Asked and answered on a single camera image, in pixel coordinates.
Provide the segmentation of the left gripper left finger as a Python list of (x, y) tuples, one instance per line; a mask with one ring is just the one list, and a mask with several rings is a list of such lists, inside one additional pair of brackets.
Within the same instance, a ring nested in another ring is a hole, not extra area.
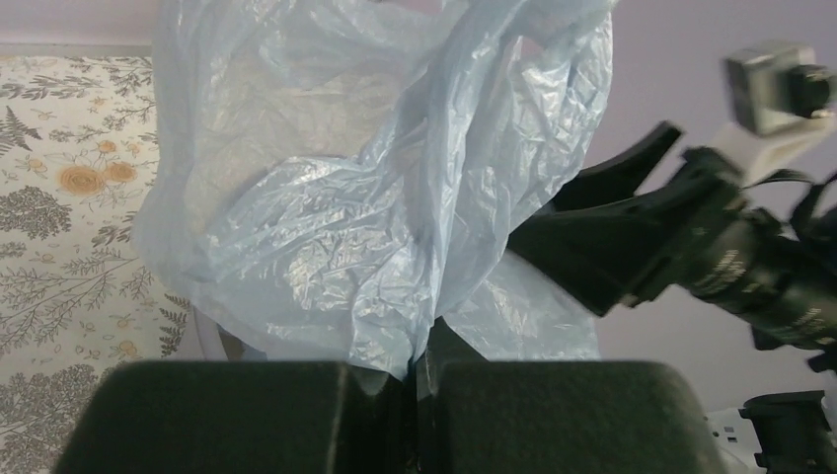
[(401, 384), (343, 362), (138, 362), (96, 390), (58, 473), (402, 473)]

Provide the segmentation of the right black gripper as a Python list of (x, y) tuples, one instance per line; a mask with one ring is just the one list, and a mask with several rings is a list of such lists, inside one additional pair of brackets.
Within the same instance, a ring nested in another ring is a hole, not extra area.
[(635, 191), (682, 136), (664, 120), (617, 156), (581, 170), (509, 236), (507, 248), (599, 317), (681, 282), (746, 207), (741, 172), (710, 147), (688, 148), (659, 190)]

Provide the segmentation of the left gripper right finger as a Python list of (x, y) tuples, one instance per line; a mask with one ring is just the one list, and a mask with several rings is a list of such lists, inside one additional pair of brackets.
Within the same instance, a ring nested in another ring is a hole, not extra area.
[(723, 473), (685, 378), (652, 361), (490, 361), (443, 320), (416, 365), (422, 473)]

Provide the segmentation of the light blue plastic trash bag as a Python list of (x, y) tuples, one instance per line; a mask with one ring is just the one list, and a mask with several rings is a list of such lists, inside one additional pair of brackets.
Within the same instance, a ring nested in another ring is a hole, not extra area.
[(506, 248), (607, 107), (611, 1), (165, 1), (160, 161), (131, 241), (273, 359), (403, 378), (444, 318), (494, 360), (595, 359)]

